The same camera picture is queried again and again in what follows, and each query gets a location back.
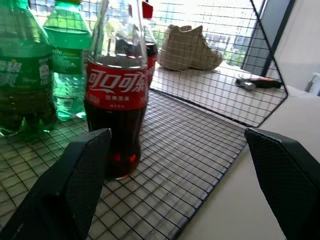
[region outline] green plastic bottle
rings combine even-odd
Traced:
[[[0,0],[0,135],[32,138],[51,130],[53,54],[28,0]]]
[[[84,92],[92,33],[80,12],[80,0],[57,0],[43,25],[53,46],[53,97],[58,118],[86,116]]]

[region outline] wire mesh grid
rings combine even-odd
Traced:
[[[1,228],[72,138],[87,130],[75,118],[31,142],[1,138]],[[153,91],[140,139],[138,169],[102,187],[88,239],[174,238],[246,144],[243,127]]]
[[[91,29],[99,2],[82,1]],[[243,149],[244,126],[259,126],[287,97],[285,88],[247,91],[235,85],[238,77],[259,76],[270,57],[257,17],[265,1],[254,1],[259,12],[250,0],[150,2],[160,49],[168,25],[202,26],[201,37],[222,53],[223,62],[207,71],[156,64],[140,135],[141,163],[130,177],[103,186],[88,239],[175,238]],[[29,0],[42,25],[54,3]],[[282,80],[272,66],[269,77]],[[1,228],[72,138],[87,130],[75,118],[32,142],[0,139]]]

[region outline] sneaker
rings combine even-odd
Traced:
[[[164,33],[162,48],[158,51],[157,62],[164,68],[183,71],[187,68],[213,70],[223,59],[221,52],[208,47],[202,35],[203,26],[169,25]]]

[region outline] red label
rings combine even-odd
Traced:
[[[157,55],[148,57],[148,84],[150,86],[152,78],[154,76],[156,67]]]
[[[85,99],[107,110],[140,109],[148,103],[147,69],[108,68],[89,61]]]

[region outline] white wall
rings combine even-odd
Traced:
[[[320,0],[296,0],[275,59],[285,83],[300,90],[320,71]]]

